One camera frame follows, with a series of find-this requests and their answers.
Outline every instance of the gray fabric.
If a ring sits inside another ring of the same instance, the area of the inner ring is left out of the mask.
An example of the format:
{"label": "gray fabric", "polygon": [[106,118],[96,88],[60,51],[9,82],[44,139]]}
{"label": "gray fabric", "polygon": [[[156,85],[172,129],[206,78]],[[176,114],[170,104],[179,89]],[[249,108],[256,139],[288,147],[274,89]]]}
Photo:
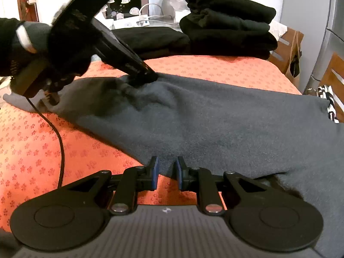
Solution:
{"label": "gray fabric", "polygon": [[[178,155],[218,175],[278,174],[323,214],[326,227],[316,250],[344,255],[344,129],[328,118],[327,100],[165,74],[135,89],[127,79],[74,81],[55,107],[43,103],[42,93],[33,101],[143,164],[159,156],[160,172],[168,177]],[[32,111],[18,95],[4,99]]]}
{"label": "gray fabric", "polygon": [[19,248],[13,235],[0,228],[0,258],[11,258]]}

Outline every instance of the black panel with stickers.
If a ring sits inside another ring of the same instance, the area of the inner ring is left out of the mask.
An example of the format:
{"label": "black panel with stickers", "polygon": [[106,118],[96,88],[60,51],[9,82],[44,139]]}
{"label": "black panel with stickers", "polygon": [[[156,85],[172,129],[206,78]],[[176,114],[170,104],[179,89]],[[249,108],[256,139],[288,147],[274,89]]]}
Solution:
{"label": "black panel with stickers", "polygon": [[102,9],[106,19],[119,20],[139,14],[142,0],[110,0]]}

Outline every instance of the orange patterned cloth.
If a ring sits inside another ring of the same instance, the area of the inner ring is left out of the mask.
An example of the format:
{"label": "orange patterned cloth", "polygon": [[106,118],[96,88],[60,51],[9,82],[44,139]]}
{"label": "orange patterned cloth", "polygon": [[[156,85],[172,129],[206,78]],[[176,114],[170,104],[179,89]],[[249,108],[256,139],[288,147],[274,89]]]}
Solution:
{"label": "orange patterned cloth", "polygon": [[[273,64],[245,57],[171,56],[148,60],[155,71],[206,79],[248,88],[300,94]],[[118,77],[124,73],[98,61],[83,77]],[[46,115],[60,132],[66,154],[63,184],[99,170],[121,174],[140,163],[120,150],[59,118]],[[54,131],[38,115],[9,104],[0,110],[0,227],[10,232],[9,219],[22,202],[57,187],[61,153]],[[159,176],[154,192],[141,192],[139,203],[154,205],[195,204],[191,192],[179,192],[177,182]]]}

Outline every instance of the folded black towel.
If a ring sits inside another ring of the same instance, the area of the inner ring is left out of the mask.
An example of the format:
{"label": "folded black towel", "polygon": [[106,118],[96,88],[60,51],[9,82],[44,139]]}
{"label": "folded black towel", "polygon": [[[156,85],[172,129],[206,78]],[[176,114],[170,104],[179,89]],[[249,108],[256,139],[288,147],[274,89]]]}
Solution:
{"label": "folded black towel", "polygon": [[250,0],[186,0],[192,13],[209,8],[217,12],[270,24],[276,10]]}
{"label": "folded black towel", "polygon": [[143,60],[190,54],[189,37],[169,27],[134,27],[112,32]]}
{"label": "folded black towel", "polygon": [[194,55],[252,56],[267,60],[278,45],[269,32],[203,29],[187,17],[179,25],[189,36]]}
{"label": "folded black towel", "polygon": [[201,10],[200,14],[189,14],[187,18],[206,29],[232,29],[262,32],[268,32],[270,30],[270,26],[267,23],[243,20],[239,17],[216,12],[209,8]]}

